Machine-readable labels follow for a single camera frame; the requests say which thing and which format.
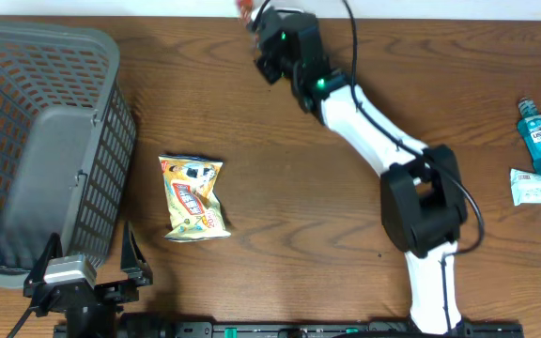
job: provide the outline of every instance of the white packet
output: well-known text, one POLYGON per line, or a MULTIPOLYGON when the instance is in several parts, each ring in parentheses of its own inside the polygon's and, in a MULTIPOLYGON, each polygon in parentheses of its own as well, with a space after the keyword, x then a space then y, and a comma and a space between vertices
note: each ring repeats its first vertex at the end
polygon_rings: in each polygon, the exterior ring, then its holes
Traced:
POLYGON ((541 203, 541 175, 511 169, 511 191, 515 206, 541 203))

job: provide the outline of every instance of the white wall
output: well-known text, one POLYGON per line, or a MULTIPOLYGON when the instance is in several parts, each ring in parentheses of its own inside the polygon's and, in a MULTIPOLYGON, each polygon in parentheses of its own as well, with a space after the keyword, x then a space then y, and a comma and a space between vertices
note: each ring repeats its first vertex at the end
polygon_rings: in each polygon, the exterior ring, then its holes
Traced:
MULTIPOLYGON (((357 17, 541 20, 541 0, 349 0, 357 17)), ((0 14, 234 17, 236 0, 0 0, 0 14)), ((345 17, 341 0, 274 0, 320 17, 345 17)))

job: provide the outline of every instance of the gray plastic basket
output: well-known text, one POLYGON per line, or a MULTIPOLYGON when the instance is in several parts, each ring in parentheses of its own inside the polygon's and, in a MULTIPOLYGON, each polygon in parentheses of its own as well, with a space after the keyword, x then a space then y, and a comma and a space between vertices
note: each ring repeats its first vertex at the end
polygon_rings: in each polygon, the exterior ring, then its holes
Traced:
POLYGON ((0 23, 0 286, 19 287, 49 236, 98 267, 135 142, 100 31, 0 23))

